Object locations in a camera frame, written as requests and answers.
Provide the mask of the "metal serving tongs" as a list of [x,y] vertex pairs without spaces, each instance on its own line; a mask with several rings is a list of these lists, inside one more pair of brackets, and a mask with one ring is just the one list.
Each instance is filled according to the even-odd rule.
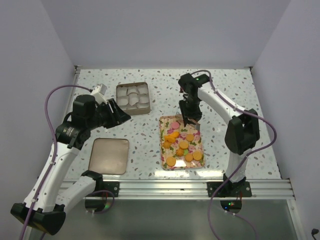
[[202,118],[202,112],[199,107],[195,109],[187,108],[185,106],[180,106],[180,115],[183,122],[183,126],[191,126],[195,130],[200,131],[199,120]]

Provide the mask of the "pink round cookie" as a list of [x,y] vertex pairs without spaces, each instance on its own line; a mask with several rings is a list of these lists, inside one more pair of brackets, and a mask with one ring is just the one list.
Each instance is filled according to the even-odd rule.
[[170,127],[174,130],[178,129],[180,127],[180,123],[177,121],[174,121],[170,124]]

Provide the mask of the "gold square cookie tin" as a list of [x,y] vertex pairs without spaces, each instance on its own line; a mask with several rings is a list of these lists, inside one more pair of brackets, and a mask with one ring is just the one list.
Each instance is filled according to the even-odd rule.
[[116,103],[130,116],[151,112],[149,87],[146,82],[119,84],[116,86]]

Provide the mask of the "floral rectangular tray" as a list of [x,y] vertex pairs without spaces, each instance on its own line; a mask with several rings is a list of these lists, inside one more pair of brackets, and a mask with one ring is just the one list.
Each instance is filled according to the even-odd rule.
[[164,170],[197,169],[205,165],[201,132],[184,125],[182,116],[159,119],[161,165]]

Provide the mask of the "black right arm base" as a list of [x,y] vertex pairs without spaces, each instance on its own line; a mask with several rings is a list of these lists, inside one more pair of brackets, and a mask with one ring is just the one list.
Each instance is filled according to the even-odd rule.
[[[207,194],[211,198],[215,191],[222,185],[222,182],[219,181],[209,181],[206,183],[207,186]],[[222,188],[220,188],[216,194],[215,198],[250,198],[252,197],[252,190],[250,183],[248,181],[245,182],[237,182],[237,183],[226,183]]]

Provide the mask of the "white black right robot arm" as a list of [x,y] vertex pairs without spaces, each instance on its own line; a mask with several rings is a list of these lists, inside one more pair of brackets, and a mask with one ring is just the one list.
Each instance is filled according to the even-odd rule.
[[246,110],[228,98],[218,89],[212,89],[210,77],[206,74],[193,77],[186,73],[178,80],[183,100],[179,107],[183,124],[200,129],[202,118],[200,103],[207,103],[227,124],[224,142],[228,150],[228,166],[223,174],[223,192],[227,196],[235,196],[246,181],[246,165],[244,158],[251,153],[260,139],[259,120],[254,109]]

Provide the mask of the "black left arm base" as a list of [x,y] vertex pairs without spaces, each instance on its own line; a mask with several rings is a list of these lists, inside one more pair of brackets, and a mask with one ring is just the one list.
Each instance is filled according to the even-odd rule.
[[112,194],[115,198],[119,196],[120,191],[120,182],[119,181],[104,181],[103,186],[98,190],[94,190],[90,193],[81,192],[81,197],[102,197],[102,198],[111,198]]

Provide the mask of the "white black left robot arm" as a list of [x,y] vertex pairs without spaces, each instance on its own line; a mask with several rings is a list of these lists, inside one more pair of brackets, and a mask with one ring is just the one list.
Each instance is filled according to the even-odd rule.
[[23,223],[48,235],[55,235],[62,228],[67,213],[84,197],[114,194],[104,188],[100,173],[86,170],[76,183],[59,194],[69,167],[80,153],[91,132],[97,128],[110,129],[131,119],[114,99],[98,102],[93,95],[83,94],[73,101],[67,114],[54,134],[47,162],[32,191],[22,203],[15,203],[10,213]]

